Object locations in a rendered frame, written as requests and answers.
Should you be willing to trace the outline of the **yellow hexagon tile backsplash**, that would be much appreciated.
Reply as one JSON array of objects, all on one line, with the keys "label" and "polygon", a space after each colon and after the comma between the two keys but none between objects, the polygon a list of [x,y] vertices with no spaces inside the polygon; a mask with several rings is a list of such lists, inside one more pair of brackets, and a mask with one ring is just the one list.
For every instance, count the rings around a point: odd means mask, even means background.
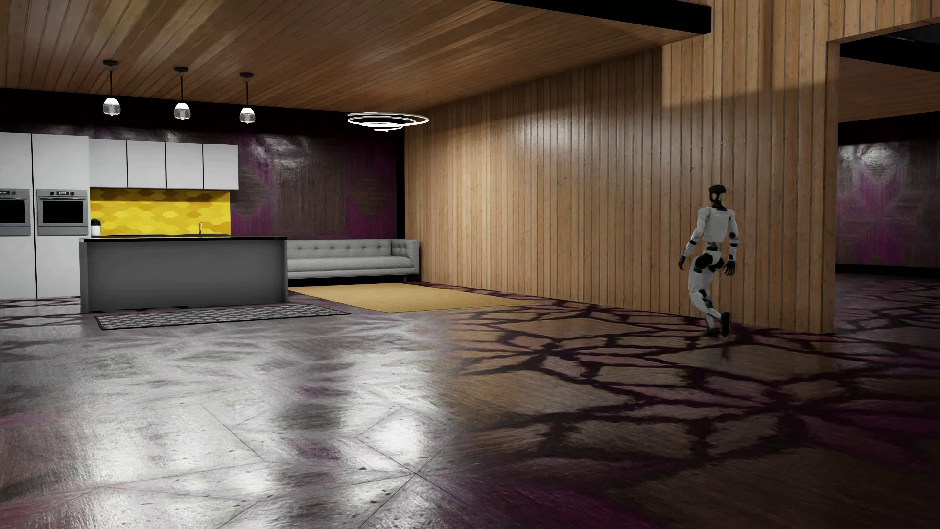
[{"label": "yellow hexagon tile backsplash", "polygon": [[230,192],[208,189],[92,187],[90,216],[101,235],[193,235],[231,233]]}]

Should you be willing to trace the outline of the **white tall cabinet unit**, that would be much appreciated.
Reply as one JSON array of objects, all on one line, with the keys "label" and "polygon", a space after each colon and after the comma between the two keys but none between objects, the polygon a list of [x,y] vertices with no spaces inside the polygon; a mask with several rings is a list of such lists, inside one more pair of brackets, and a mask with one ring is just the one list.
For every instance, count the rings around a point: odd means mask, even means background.
[{"label": "white tall cabinet unit", "polygon": [[0,236],[0,300],[80,294],[88,235],[36,235],[35,190],[89,186],[88,137],[0,132],[0,188],[29,188],[32,210],[32,235]]}]

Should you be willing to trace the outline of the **white upper wall cabinets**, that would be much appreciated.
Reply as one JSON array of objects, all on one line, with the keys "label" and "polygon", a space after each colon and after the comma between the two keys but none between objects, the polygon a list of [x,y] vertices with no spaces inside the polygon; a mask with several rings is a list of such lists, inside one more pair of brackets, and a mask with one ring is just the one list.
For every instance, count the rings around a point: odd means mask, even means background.
[{"label": "white upper wall cabinets", "polygon": [[191,142],[89,140],[91,187],[239,189],[239,148]]}]

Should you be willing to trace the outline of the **grey tufted sofa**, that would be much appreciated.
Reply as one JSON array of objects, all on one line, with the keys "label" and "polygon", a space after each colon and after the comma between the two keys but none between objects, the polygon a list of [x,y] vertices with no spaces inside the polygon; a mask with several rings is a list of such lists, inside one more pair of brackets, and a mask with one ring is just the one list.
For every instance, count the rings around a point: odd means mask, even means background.
[{"label": "grey tufted sofa", "polygon": [[291,280],[420,273],[417,239],[293,239],[286,249]]}]

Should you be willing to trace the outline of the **white left robot leg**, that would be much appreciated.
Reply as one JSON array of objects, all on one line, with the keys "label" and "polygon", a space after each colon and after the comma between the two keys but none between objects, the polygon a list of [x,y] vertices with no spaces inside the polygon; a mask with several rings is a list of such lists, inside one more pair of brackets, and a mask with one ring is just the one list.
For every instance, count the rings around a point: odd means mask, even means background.
[{"label": "white left robot leg", "polygon": [[709,288],[714,274],[724,266],[718,250],[707,250],[695,258],[689,270],[688,290],[692,304],[704,314],[707,329],[704,335],[718,335],[724,331],[725,314],[714,306]]}]

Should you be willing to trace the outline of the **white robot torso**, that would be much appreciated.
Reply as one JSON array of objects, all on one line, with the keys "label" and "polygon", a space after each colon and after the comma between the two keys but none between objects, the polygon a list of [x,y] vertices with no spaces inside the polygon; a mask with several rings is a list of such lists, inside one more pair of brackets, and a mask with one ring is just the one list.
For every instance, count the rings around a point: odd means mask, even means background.
[{"label": "white robot torso", "polygon": [[724,242],[726,236],[729,236],[728,209],[717,210],[712,207],[709,217],[706,234],[702,240],[706,241],[706,248],[709,251],[718,251],[719,244]]}]

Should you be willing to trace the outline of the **yellow woven rug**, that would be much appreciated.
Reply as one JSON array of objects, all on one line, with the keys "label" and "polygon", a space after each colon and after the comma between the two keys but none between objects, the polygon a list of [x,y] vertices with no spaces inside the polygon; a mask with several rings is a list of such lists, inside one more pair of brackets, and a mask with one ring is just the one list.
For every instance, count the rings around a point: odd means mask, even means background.
[{"label": "yellow woven rug", "polygon": [[531,301],[411,283],[289,287],[289,291],[384,313],[529,305]]}]

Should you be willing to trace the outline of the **black white patterned runner mat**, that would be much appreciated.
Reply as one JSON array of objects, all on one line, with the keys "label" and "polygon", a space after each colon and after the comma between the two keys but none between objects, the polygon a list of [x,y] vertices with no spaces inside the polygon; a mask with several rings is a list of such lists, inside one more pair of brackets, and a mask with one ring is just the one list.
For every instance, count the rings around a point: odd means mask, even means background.
[{"label": "black white patterned runner mat", "polygon": [[110,314],[97,316],[96,321],[101,330],[116,331],[348,314],[337,309],[316,305],[287,304],[161,313]]}]

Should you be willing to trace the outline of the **grey kitchen island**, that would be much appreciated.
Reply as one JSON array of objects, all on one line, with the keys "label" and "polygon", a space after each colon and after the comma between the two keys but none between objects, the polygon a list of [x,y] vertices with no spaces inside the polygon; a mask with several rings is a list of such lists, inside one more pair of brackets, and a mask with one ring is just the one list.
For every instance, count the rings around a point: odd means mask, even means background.
[{"label": "grey kitchen island", "polygon": [[82,238],[81,312],[285,302],[286,241],[248,235]]}]

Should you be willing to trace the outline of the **steel built-in oven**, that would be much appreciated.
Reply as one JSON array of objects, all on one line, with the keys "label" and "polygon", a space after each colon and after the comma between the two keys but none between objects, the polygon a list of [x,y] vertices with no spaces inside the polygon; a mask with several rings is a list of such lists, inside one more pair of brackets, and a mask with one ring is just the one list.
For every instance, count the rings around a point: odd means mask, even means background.
[{"label": "steel built-in oven", "polygon": [[31,190],[0,188],[0,236],[32,235]]},{"label": "steel built-in oven", "polygon": [[38,188],[35,200],[36,235],[88,235],[88,189]]}]

